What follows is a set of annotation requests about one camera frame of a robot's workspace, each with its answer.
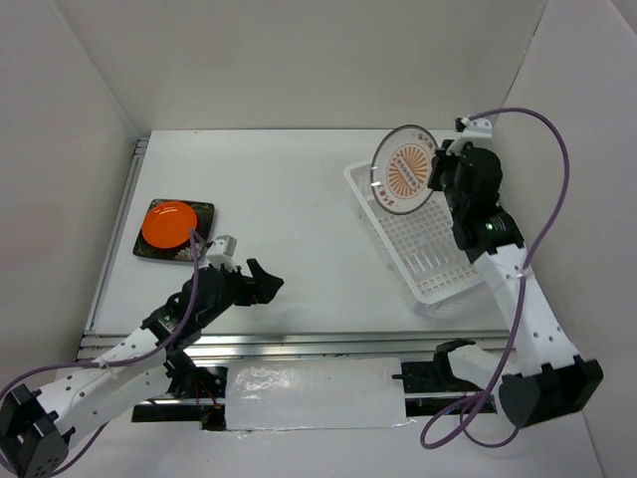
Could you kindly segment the white sunburst pattern plate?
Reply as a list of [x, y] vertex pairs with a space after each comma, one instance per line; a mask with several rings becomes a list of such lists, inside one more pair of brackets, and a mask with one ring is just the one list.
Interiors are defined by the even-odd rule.
[[431, 197], [428, 186], [437, 141], [424, 127], [402, 125], [388, 133], [377, 147], [369, 169], [375, 201], [393, 215], [407, 215]]

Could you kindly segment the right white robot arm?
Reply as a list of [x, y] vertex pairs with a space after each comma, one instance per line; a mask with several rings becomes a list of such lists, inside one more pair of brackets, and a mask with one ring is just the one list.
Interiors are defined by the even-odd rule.
[[501, 411], [517, 428], [580, 411], [603, 380], [559, 325], [531, 267], [523, 235], [500, 204], [498, 156], [443, 141], [428, 186], [444, 194], [458, 248], [484, 279], [505, 318], [517, 353], [494, 386]]

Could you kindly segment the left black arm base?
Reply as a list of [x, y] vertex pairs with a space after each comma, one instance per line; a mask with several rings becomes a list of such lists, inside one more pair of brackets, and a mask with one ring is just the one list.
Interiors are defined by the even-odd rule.
[[195, 400], [195, 410], [204, 430], [226, 429], [225, 404], [228, 368], [198, 366], [186, 352], [171, 354], [166, 362], [169, 395]]

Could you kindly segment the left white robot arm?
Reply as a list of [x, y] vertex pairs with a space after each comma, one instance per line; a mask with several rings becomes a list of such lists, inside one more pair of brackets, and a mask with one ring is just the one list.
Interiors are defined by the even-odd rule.
[[53, 477], [87, 435], [142, 401], [181, 397], [210, 375], [186, 349], [233, 306], [270, 303], [283, 279], [255, 259], [250, 273], [208, 265], [128, 337], [92, 361], [64, 363], [65, 375], [36, 390], [22, 377], [1, 392], [1, 463], [18, 477]]

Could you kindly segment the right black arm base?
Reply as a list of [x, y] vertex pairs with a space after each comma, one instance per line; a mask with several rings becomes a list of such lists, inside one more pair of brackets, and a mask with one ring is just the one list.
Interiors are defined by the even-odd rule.
[[454, 377], [448, 360], [448, 353], [474, 344], [474, 341], [464, 339], [453, 340], [438, 346], [430, 360], [401, 364], [401, 372], [391, 378], [402, 384], [406, 395], [416, 394], [416, 397], [405, 398], [408, 417], [434, 415], [450, 405], [454, 398], [481, 391], [474, 383]]

